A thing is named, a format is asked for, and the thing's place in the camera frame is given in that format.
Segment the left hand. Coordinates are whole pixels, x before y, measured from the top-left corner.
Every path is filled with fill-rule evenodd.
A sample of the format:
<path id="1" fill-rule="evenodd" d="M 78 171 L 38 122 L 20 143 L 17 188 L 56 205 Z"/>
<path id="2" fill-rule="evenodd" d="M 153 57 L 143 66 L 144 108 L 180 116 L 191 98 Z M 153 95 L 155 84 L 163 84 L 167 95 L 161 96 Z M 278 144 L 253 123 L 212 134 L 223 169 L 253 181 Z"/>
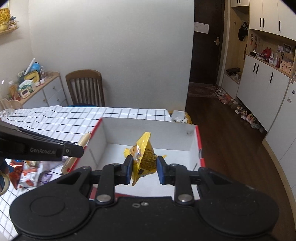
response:
<path id="1" fill-rule="evenodd" d="M 9 166 L 5 160 L 5 158 L 1 157 L 1 195 L 5 194 L 9 188 L 10 185 L 10 179 L 9 179 Z"/>

